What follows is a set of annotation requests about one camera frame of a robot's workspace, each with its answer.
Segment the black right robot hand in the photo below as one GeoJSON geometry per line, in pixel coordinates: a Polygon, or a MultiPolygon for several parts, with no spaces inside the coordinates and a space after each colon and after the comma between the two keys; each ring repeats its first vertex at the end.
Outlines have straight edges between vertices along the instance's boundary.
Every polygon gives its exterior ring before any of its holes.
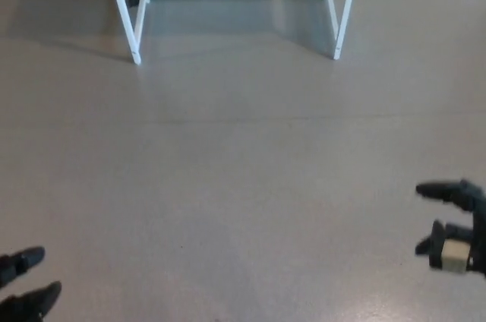
{"type": "Polygon", "coordinates": [[[415,246],[415,255],[427,257],[432,270],[485,275],[485,192],[472,182],[429,181],[415,186],[417,195],[453,204],[472,215],[472,227],[443,224],[436,219],[430,235],[415,246]]]}

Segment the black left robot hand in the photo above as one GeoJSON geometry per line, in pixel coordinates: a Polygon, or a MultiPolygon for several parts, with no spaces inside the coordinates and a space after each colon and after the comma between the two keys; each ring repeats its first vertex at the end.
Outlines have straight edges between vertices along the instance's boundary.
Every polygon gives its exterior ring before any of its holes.
{"type": "MultiPolygon", "coordinates": [[[[14,254],[1,255],[1,288],[39,265],[46,255],[43,246],[25,248],[14,254]]],[[[54,281],[42,288],[10,295],[1,300],[1,321],[44,321],[62,293],[62,283],[54,281]]]]}

